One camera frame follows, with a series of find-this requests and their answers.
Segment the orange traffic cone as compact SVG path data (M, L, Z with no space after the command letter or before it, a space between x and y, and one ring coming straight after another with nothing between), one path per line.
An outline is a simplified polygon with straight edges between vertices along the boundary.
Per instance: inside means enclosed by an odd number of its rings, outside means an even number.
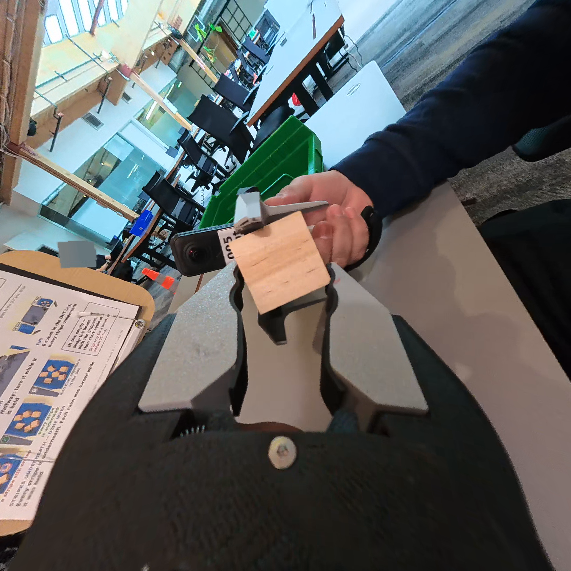
M144 277L146 277L147 279L159 284L164 289L171 290L174 288L173 291L176 290L176 287L175 287L176 278L173 276L169 276L166 274L163 275L160 272L154 271L150 268L143 268L142 274Z

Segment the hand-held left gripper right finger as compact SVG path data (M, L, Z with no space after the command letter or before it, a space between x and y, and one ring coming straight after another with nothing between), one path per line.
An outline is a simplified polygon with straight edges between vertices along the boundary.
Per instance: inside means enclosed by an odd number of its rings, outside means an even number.
M429 406L390 311L336 263L328 266L321 396L358 429L380 413L424 416Z

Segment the white table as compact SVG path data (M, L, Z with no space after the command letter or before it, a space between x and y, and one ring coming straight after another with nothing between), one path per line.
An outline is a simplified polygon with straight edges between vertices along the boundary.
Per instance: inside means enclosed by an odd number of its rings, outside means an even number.
M321 142L327 170L357 150L368 136L397 122L405 113L378 64L371 61L305 124Z

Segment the person's right hand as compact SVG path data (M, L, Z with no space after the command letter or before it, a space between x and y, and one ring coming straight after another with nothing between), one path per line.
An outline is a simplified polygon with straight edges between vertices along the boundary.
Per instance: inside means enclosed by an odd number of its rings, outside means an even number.
M304 219L312 227L312 238L325 264L346 268L359 262L369 241L361 213L372 202L344 175L328 171L300 176L266 203L279 206L316 201L326 201L328 207L306 212Z

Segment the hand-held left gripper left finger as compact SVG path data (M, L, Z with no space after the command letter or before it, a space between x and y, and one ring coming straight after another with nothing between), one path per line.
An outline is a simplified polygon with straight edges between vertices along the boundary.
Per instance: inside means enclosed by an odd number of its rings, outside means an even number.
M231 262L178 308L140 398L141 411L240 414L248 386L243 288Z

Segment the dark teal office chair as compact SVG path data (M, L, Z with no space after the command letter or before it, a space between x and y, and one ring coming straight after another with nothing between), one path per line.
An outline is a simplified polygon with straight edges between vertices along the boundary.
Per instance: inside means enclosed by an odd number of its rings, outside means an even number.
M531 130L512 146L514 153L527 162L546 159L568 148L570 126L557 125Z

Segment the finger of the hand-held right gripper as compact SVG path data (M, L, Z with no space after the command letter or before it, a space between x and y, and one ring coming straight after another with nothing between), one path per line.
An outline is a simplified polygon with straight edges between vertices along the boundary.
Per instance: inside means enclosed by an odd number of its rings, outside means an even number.
M246 235L268 225L268 215L257 187L243 187L237 191L234 230Z
M258 325L275 345L287 343L285 319L290 313L326 300L326 294L306 294L266 313L258 314Z

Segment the person's leg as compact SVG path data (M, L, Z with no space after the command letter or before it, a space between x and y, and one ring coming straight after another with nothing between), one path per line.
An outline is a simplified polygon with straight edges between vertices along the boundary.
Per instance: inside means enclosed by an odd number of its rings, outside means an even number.
M570 199L500 212L479 232L570 377Z

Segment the green plastic bin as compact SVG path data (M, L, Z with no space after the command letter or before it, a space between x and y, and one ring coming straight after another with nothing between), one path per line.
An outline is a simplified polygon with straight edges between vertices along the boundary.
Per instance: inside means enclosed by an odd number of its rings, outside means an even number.
M323 170L320 139L296 117L289 117L219 187L197 229L231 223L239 189L256 187L265 201L295 178Z

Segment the blue-striped wooden cube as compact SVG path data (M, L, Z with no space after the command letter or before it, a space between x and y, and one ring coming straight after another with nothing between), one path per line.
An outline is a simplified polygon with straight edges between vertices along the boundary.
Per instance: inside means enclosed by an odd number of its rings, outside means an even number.
M301 212L234 240L230 250L261 315L331 280Z

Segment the person's right forearm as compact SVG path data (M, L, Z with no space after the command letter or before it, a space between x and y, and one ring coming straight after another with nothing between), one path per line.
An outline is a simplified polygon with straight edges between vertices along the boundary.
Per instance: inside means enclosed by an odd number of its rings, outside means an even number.
M537 1L331 169L381 217L570 115L570 1Z

